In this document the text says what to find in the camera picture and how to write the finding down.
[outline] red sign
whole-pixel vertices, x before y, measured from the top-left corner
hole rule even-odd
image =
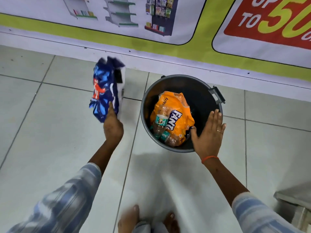
[[[311,0],[243,0],[224,33],[311,50]]]

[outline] pants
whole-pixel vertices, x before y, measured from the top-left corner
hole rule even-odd
[[[136,224],[132,233],[169,233],[162,222],[157,222],[152,228],[147,222],[139,222]]]

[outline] orange plastic bag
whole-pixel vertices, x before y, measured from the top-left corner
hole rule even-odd
[[[190,107],[182,93],[165,91],[160,95],[153,112],[150,115],[151,125],[153,124],[160,105],[167,105],[172,108],[166,131],[179,137],[182,144],[189,135],[189,129],[194,126],[194,119],[190,113]]]

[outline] trash can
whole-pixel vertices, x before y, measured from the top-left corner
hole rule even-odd
[[[202,133],[211,111],[219,109],[222,113],[221,103],[225,103],[225,99],[217,87],[211,88],[200,79],[182,74],[162,76],[161,79],[153,83],[144,94],[140,115],[146,132],[154,142],[170,151],[178,153],[194,152],[190,136],[181,146],[172,148],[157,140],[149,130],[151,126],[150,115],[154,110],[155,104],[159,100],[159,94],[164,91],[184,94],[185,99],[190,106],[190,112],[195,121],[194,125],[196,126],[198,135]]]

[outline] display rack illustration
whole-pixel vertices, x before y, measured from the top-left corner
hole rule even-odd
[[[130,5],[135,5],[134,2],[128,0],[104,0],[107,7],[104,7],[108,11],[109,16],[106,16],[106,20],[119,26],[119,27],[138,27],[137,23],[131,21],[131,15],[136,15],[130,12]]]
[[[97,20],[97,17],[94,15],[94,13],[89,11],[86,1],[89,2],[89,0],[64,0],[64,3],[69,13],[77,19],[91,18]]]
[[[172,36],[178,0],[147,0],[146,12],[152,15],[145,29],[162,36]]]

